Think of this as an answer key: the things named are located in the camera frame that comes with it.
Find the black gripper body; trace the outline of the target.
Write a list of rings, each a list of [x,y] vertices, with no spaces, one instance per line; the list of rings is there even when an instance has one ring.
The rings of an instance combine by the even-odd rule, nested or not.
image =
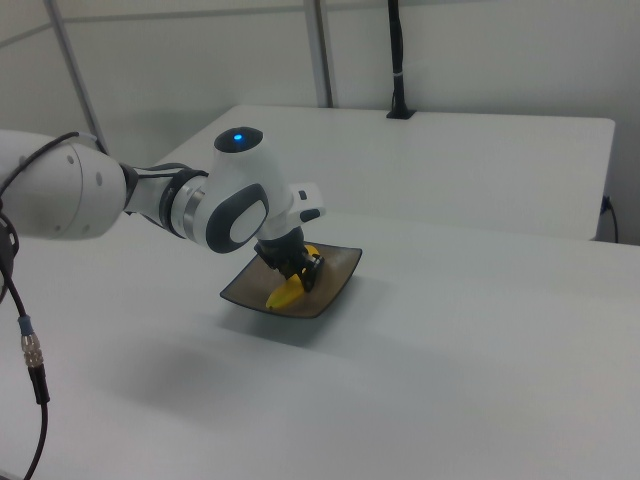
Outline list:
[[[285,262],[298,264],[302,269],[304,263],[303,255],[308,253],[301,227],[295,227],[289,233],[277,239],[259,239],[254,246],[254,250],[270,269],[277,271],[279,265]]]

